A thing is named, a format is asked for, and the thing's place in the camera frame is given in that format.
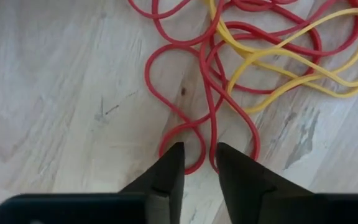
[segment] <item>light wood surface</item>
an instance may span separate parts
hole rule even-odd
[[[178,1],[162,1],[161,11]],[[286,8],[306,18],[322,2],[299,0]],[[150,1],[137,3],[150,9]],[[338,3],[333,11],[344,7]],[[269,31],[292,26],[270,12],[233,10],[224,18]],[[207,22],[202,1],[192,1],[163,24],[171,36],[189,39]],[[351,25],[351,17],[341,17],[319,26],[324,48],[338,46]],[[310,45],[307,37],[295,42]],[[151,96],[143,79],[145,60],[165,43],[152,22],[124,0],[0,0],[0,202],[21,192],[115,192],[153,164],[162,134],[180,123]],[[338,67],[354,49],[324,58],[323,65]],[[229,48],[221,54],[230,74],[241,59]],[[305,71],[285,57],[265,60]],[[358,76],[358,64],[343,76]],[[152,80],[192,118],[208,111],[191,55],[165,54],[153,66]],[[259,88],[284,81],[256,68],[241,78]],[[261,99],[242,93],[234,98],[243,106]],[[240,117],[225,105],[218,119],[219,140],[248,152],[250,132]],[[341,100],[301,87],[253,119],[262,138],[260,163],[313,191],[358,192],[358,96]],[[209,123],[201,129],[208,141]],[[183,133],[175,140],[186,142],[186,163],[194,162],[195,135]],[[181,222],[229,223],[208,162],[186,177]]]

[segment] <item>red rubber tubing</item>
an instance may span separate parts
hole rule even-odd
[[[174,113],[176,113],[181,119],[183,119],[185,122],[177,127],[174,127],[173,129],[169,130],[164,135],[164,137],[162,138],[162,141],[160,143],[159,150],[158,150],[159,156],[162,156],[162,154],[164,153],[164,149],[165,149],[167,142],[174,135],[183,131],[184,129],[191,128],[196,133],[198,139],[200,140],[201,153],[200,153],[200,156],[199,156],[198,160],[196,161],[196,163],[194,163],[192,166],[187,168],[185,173],[191,174],[191,173],[195,172],[197,169],[199,169],[201,167],[201,165],[206,157],[206,143],[205,143],[205,140],[204,140],[202,134],[198,130],[197,126],[202,124],[203,122],[211,119],[211,149],[209,151],[209,162],[211,163],[214,170],[217,172],[218,170],[216,168],[216,165],[214,164],[214,155],[215,155],[216,143],[217,143],[216,111],[222,105],[223,100],[226,100],[243,117],[243,119],[246,121],[246,123],[250,127],[250,130],[252,132],[252,140],[254,142],[254,148],[253,148],[252,154],[250,156],[251,156],[251,158],[256,160],[258,158],[259,151],[260,151],[260,139],[259,139],[259,134],[257,132],[257,128],[255,127],[255,124],[252,122],[252,120],[249,118],[249,116],[244,113],[244,111],[240,108],[240,106],[225,91],[228,80],[226,79],[223,65],[222,65],[220,58],[218,56],[218,49],[220,47],[222,47],[225,43],[223,41],[221,41],[218,44],[215,44],[214,37],[213,37],[213,34],[216,32],[216,26],[218,24],[218,19],[220,18],[221,13],[224,10],[226,10],[228,7],[231,7],[234,5],[238,7],[238,5],[236,4],[236,0],[232,0],[225,4],[223,4],[223,1],[220,0],[218,3],[218,6],[217,6],[216,17],[213,19],[211,26],[207,29],[207,31],[199,37],[196,37],[192,40],[185,40],[185,41],[175,40],[175,39],[169,37],[165,33],[159,20],[169,17],[172,14],[176,13],[185,4],[187,4],[190,0],[184,0],[181,3],[179,3],[179,5],[175,6],[173,9],[171,9],[167,12],[164,12],[162,14],[158,13],[159,0],[152,0],[152,13],[151,14],[141,11],[133,3],[133,0],[128,0],[128,1],[132,7],[135,6],[134,8],[136,11],[138,11],[145,17],[149,17],[149,18],[153,19],[154,23],[156,25],[156,28],[160,32],[160,34],[165,39],[167,39],[169,42],[171,42],[171,44],[163,46],[162,48],[160,48],[156,52],[154,52],[148,59],[146,66],[145,66],[145,81],[146,81],[146,85],[149,88],[150,92],[153,95],[155,95],[159,100],[161,100],[163,103],[165,103],[168,107],[170,107],[171,110]],[[292,14],[291,12],[289,12],[286,9],[277,5],[277,4],[289,4],[292,1],[294,1],[294,0],[290,0],[290,1],[278,1],[278,0],[274,1],[274,0],[272,0],[272,2],[265,2],[265,1],[259,1],[259,0],[241,0],[240,2],[247,3],[247,4],[243,4],[243,6],[247,7],[246,11],[252,11],[252,10],[257,11],[260,8],[257,9],[256,6],[266,7],[266,5],[269,5],[269,7],[264,10],[269,9],[273,12],[276,12],[276,13],[279,13],[279,14],[285,16],[289,20],[298,24],[294,27],[291,27],[286,30],[282,30],[280,32],[267,33],[255,26],[246,24],[245,22],[232,21],[232,22],[226,22],[227,28],[228,29],[240,29],[240,30],[245,30],[245,31],[250,32],[249,34],[233,35],[233,37],[236,40],[239,40],[239,39],[264,39],[264,40],[269,41],[273,44],[278,44],[282,41],[280,38],[278,38],[279,36],[289,34],[291,32],[294,32],[296,30],[299,30],[299,29],[307,26],[312,20],[314,20],[318,16],[322,15],[322,13],[335,2],[335,0],[327,0],[308,20],[304,21],[302,18]],[[358,0],[349,0],[349,4],[352,5],[352,7],[358,7]],[[352,34],[349,36],[349,38],[346,40],[346,42],[344,42],[337,49],[332,50],[330,52],[322,51],[321,39],[319,37],[318,32],[315,29],[311,29],[308,33],[311,37],[311,40],[313,41],[314,49],[307,49],[307,48],[300,47],[300,46],[293,45],[293,44],[287,44],[284,46],[284,48],[286,48],[288,50],[292,50],[299,54],[312,56],[313,62],[318,63],[319,59],[322,56],[336,54],[336,53],[346,49],[349,45],[351,45],[356,40],[356,38],[358,37],[358,16],[355,17],[355,23],[354,23],[354,28],[353,28]],[[200,51],[197,51],[197,50],[191,48],[192,45],[199,44],[199,43],[201,43]],[[208,56],[206,56],[205,52],[206,52],[206,48],[207,48],[208,44],[211,47],[211,51],[208,54]],[[160,54],[162,54],[163,52],[165,52],[167,50],[171,50],[171,49],[184,50],[184,51],[190,52],[191,54],[193,54],[195,56],[198,56],[200,70],[201,70],[201,74],[203,76],[204,88],[206,91],[206,99],[207,99],[207,103],[208,103],[209,113],[206,114],[205,116],[203,116],[202,118],[197,119],[196,121],[191,121],[184,114],[184,112],[182,112],[179,108],[177,108],[173,103],[169,102],[166,98],[164,98],[153,87],[153,85],[150,81],[150,69],[151,69],[153,61]],[[211,67],[211,63],[213,60],[216,62],[219,72],[215,71]],[[212,77],[209,75],[210,72],[215,77],[218,77],[221,80],[221,82],[222,82],[221,86],[219,86],[212,79]],[[236,85],[235,88],[240,89],[242,91],[247,91],[249,93],[255,93],[255,94],[269,94],[272,91],[272,90],[254,90],[254,89],[246,88],[246,87],[239,86],[239,85]],[[216,92],[218,92],[220,94],[220,98],[216,104],[214,104],[214,102],[213,102],[212,89],[214,89]]]

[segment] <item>elastic cord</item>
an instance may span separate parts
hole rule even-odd
[[[268,51],[268,50],[263,51],[261,49],[253,49],[250,47],[246,47],[246,46],[243,46],[240,43],[238,43],[237,40],[241,40],[241,39],[242,40],[244,40],[244,39],[266,40],[268,42],[276,44],[276,47],[270,48],[270,49],[277,50],[276,49],[277,47],[283,47],[283,48],[286,48],[288,50],[294,51],[296,53],[299,53],[299,54],[302,54],[305,56],[311,56],[312,62],[309,62],[311,65],[308,64],[309,69],[305,73],[306,75],[301,77],[301,78],[304,78],[305,80],[308,80],[308,78],[310,79],[310,77],[312,76],[311,73],[313,73],[314,68],[316,68],[315,65],[319,62],[319,59],[322,56],[333,55],[335,53],[338,53],[338,52],[346,49],[358,37],[358,16],[355,16],[355,25],[352,30],[352,34],[340,47],[338,47],[337,49],[332,50],[330,52],[322,51],[321,39],[319,37],[318,32],[313,28],[314,26],[308,27],[307,30],[305,30],[305,29],[301,30],[301,32],[299,34],[299,35],[301,35],[301,34],[308,32],[311,37],[311,40],[313,41],[314,49],[307,49],[307,48],[300,47],[297,45],[289,44],[289,41],[286,42],[287,40],[283,41],[279,38],[280,36],[283,36],[286,34],[291,34],[292,32],[294,32],[296,30],[300,30],[300,29],[308,26],[314,19],[316,19],[318,16],[322,15],[322,13],[325,10],[327,10],[330,6],[332,6],[332,4],[335,2],[334,0],[326,1],[318,9],[318,11],[316,13],[314,13],[308,20],[305,20],[305,21],[303,19],[299,18],[298,16],[292,14],[288,10],[277,5],[277,4],[289,4],[289,3],[293,2],[294,0],[289,0],[289,1],[283,1],[283,0],[281,0],[281,1],[275,0],[274,1],[274,0],[272,0],[271,2],[266,2],[266,1],[261,1],[261,0],[241,0],[241,1],[231,0],[230,2],[227,2],[225,4],[224,4],[223,0],[220,0],[218,2],[217,7],[214,5],[214,0],[206,0],[209,4],[209,11],[211,14],[211,25],[209,28],[207,28],[207,30],[204,34],[202,34],[201,36],[196,37],[192,40],[175,40],[175,39],[169,37],[165,33],[165,31],[160,23],[160,19],[167,18],[167,17],[171,16],[172,14],[176,13],[184,5],[186,5],[189,2],[189,0],[182,1],[179,5],[175,6],[173,9],[171,9],[167,12],[164,12],[162,14],[158,13],[159,0],[152,0],[152,13],[151,14],[141,11],[133,3],[133,0],[128,0],[128,1],[131,4],[131,6],[135,8],[136,11],[138,11],[145,17],[149,17],[149,18],[153,19],[154,24],[155,24],[158,32],[160,33],[160,35],[171,43],[171,44],[168,44],[168,45],[163,46],[162,48],[158,49],[156,52],[154,52],[150,56],[150,58],[148,59],[148,61],[146,63],[146,66],[145,66],[145,82],[146,82],[146,85],[149,88],[150,92],[153,95],[155,95],[161,102],[166,104],[172,110],[173,113],[177,114],[184,121],[183,124],[174,127],[173,129],[169,130],[167,133],[164,134],[162,141],[160,143],[159,149],[158,149],[159,156],[162,156],[162,154],[165,152],[165,148],[167,147],[169,140],[171,140],[171,138],[174,135],[184,131],[185,129],[192,129],[195,132],[195,134],[197,135],[198,139],[200,140],[200,148],[201,148],[200,156],[197,159],[196,163],[194,163],[190,167],[186,168],[186,174],[190,174],[190,173],[196,171],[197,169],[199,169],[206,157],[206,143],[203,138],[203,135],[200,133],[200,131],[198,129],[198,126],[209,119],[211,120],[211,142],[210,142],[210,150],[209,150],[208,157],[209,157],[209,162],[211,163],[214,170],[216,172],[218,171],[217,167],[214,163],[215,148],[216,148],[216,143],[218,141],[216,111],[222,105],[223,100],[226,100],[230,104],[230,106],[232,108],[234,108],[235,111],[237,113],[239,113],[242,116],[242,118],[246,121],[246,123],[248,124],[248,126],[251,130],[251,133],[252,133],[252,142],[254,143],[253,150],[252,150],[252,153],[250,156],[251,156],[251,158],[257,160],[259,151],[260,151],[260,139],[259,139],[259,134],[257,132],[257,128],[255,127],[255,124],[252,122],[252,120],[249,118],[249,116],[245,112],[246,110],[244,111],[230,97],[229,93],[231,92],[231,90],[233,88],[237,88],[241,91],[247,91],[247,92],[253,93],[253,94],[269,94],[269,96],[272,96],[273,93],[282,91],[282,89],[279,88],[277,90],[254,90],[251,88],[236,85],[235,82],[239,78],[239,75],[241,74],[242,70],[244,70],[249,64],[253,63],[254,65],[258,65],[261,67],[265,67],[267,69],[275,70],[283,75],[291,77],[293,79],[292,81],[290,81],[291,85],[287,85],[285,88],[286,89],[285,91],[288,91],[288,90],[299,85],[297,83],[300,81],[294,82],[295,78],[299,78],[297,75],[295,75],[289,71],[286,71],[282,68],[278,68],[276,66],[257,61],[257,59],[262,57],[263,55],[271,54],[271,51]],[[267,33],[255,26],[252,26],[245,22],[237,22],[237,21],[226,22],[226,23],[223,22],[220,19],[221,13],[231,6],[239,7],[238,3],[240,3],[241,6],[243,6],[241,9],[245,10],[245,11],[261,11],[262,8],[265,7],[265,9],[263,9],[263,11],[271,10],[273,12],[281,14],[281,15],[285,16],[287,19],[295,22],[297,25],[294,27],[291,27],[289,29],[286,29],[286,30],[281,30],[279,32]],[[349,0],[349,3],[353,7],[358,6],[358,0]],[[230,29],[244,30],[249,33],[241,33],[241,34],[231,35],[229,33]],[[216,31],[221,35],[221,37],[224,40],[224,41],[218,42],[217,44],[214,43],[214,34],[216,33]],[[193,45],[200,44],[200,43],[201,43],[200,51],[191,47]],[[224,44],[229,44],[237,53],[242,55],[244,58],[248,59],[248,60],[245,60],[243,66],[241,66],[237,70],[238,77],[232,77],[230,81],[228,81],[226,79],[223,64],[221,63],[220,58],[218,56],[218,50]],[[209,54],[206,55],[208,47],[210,47],[210,51],[209,51]],[[153,87],[153,85],[150,81],[150,69],[153,64],[153,61],[160,54],[164,53],[165,51],[172,50],[172,49],[184,50],[184,51],[187,51],[187,52],[191,53],[192,55],[198,57],[200,71],[201,71],[201,75],[203,77],[203,83],[204,83],[204,88],[205,88],[205,92],[206,92],[206,99],[207,99],[207,104],[208,104],[208,108],[209,108],[209,113],[204,115],[202,118],[197,119],[196,121],[192,121],[189,117],[186,116],[186,114],[184,112],[182,112],[182,110],[180,110],[177,106],[175,106],[173,103],[169,102],[166,98],[164,98]],[[216,63],[216,66],[218,68],[217,71],[215,69],[213,69],[211,66],[211,64],[213,62]],[[216,78],[218,78],[218,80],[220,80],[221,85],[217,84],[214,81],[212,76],[209,75],[210,73],[213,74],[213,77],[216,77]],[[313,87],[313,85],[316,85],[313,83],[309,83],[308,81],[306,81],[304,83],[300,83],[300,84],[309,85],[312,87]],[[214,101],[213,101],[212,89],[214,91],[218,92],[220,95],[219,100],[216,103],[214,103]]]
[[[350,66],[352,66],[357,60],[358,60],[358,48],[356,50],[356,52],[352,55],[352,57],[342,66],[339,67],[337,69],[335,69],[334,71],[328,71],[316,64],[311,63],[310,61],[308,61],[307,59],[291,52],[285,49],[280,49],[280,47],[283,47],[284,45],[286,45],[287,43],[289,43],[290,41],[292,41],[293,39],[297,38],[298,36],[304,34],[305,32],[307,32],[308,30],[312,29],[313,27],[327,21],[330,20],[332,18],[335,18],[337,16],[343,16],[343,15],[347,15],[347,14],[358,14],[358,8],[355,9],[345,9],[345,10],[341,10],[338,12],[335,12],[334,14],[328,15],[314,23],[312,23],[311,25],[305,27],[304,29],[302,29],[301,31],[299,31],[298,33],[296,33],[295,35],[293,35],[292,37],[288,38],[287,40],[284,40],[282,43],[270,48],[270,49],[265,49],[265,50],[260,50],[254,54],[250,54],[243,65],[241,65],[235,72],[234,75],[232,77],[232,79],[230,80],[228,87],[227,87],[227,92],[230,93],[234,87],[234,84],[236,82],[236,80],[238,80],[238,78],[240,77],[241,73],[247,68],[248,65],[250,65],[252,62],[256,61],[257,59],[264,57],[266,55],[276,55],[276,54],[280,54],[280,55],[285,55],[285,56],[289,56],[291,58],[294,58],[295,60],[302,62],[304,64],[306,64],[307,66],[310,66],[312,68],[314,68],[317,73],[315,74],[311,74],[311,75],[307,75],[305,77],[297,77],[295,74],[292,73],[288,73],[287,75],[289,75],[293,80],[284,84],[283,86],[281,86],[280,88],[278,88],[277,90],[275,90],[271,95],[269,95],[263,102],[261,102],[259,105],[251,107],[251,108],[244,108],[244,111],[246,113],[255,113],[258,112],[262,109],[264,109],[266,106],[268,106],[274,99],[276,99],[277,97],[279,97],[280,95],[284,94],[287,90],[293,88],[294,86],[297,85],[307,85],[310,86],[312,88],[315,88],[319,91],[322,91],[324,93],[327,93],[331,96],[335,96],[335,97],[340,97],[340,98],[346,98],[346,97],[350,97],[350,96],[354,96],[355,94],[358,93],[358,80],[353,81],[353,82],[349,82],[346,81],[342,78],[340,78],[338,76],[338,73],[343,72],[345,70],[347,70]],[[335,93],[329,89],[323,88],[319,85],[316,85],[314,83],[310,83],[310,81],[313,80],[318,80],[320,78],[324,78],[324,77],[328,77],[332,80],[334,80],[335,82],[342,84],[344,86],[348,86],[348,87],[355,87],[351,90],[349,90],[347,93]]]

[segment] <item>floor stain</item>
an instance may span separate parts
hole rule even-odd
[[[285,164],[285,169],[289,168],[294,162],[300,160],[304,155],[311,153],[313,150],[313,136],[319,115],[320,111],[317,111],[309,128],[307,128],[305,124],[302,125],[300,140],[293,148],[292,153]]]
[[[284,125],[283,128],[280,130],[279,134],[277,135],[277,138],[271,139],[270,140],[270,146],[269,146],[269,150],[266,154],[266,158],[265,159],[270,159],[271,156],[273,155],[274,150],[277,148],[277,145],[283,141],[283,139],[285,139],[285,137],[288,134],[288,124],[293,121],[296,117],[298,116],[298,114],[296,112],[291,112],[284,120]]]

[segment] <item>black plastic object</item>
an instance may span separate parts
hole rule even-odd
[[[19,195],[0,205],[0,224],[178,224],[183,143],[116,194]],[[358,223],[358,195],[314,194],[219,143],[219,181],[233,224]]]
[[[358,194],[314,194],[224,143],[216,160],[233,224],[358,223]]]
[[[178,142],[117,194],[18,195],[0,205],[0,224],[179,223],[184,176]]]

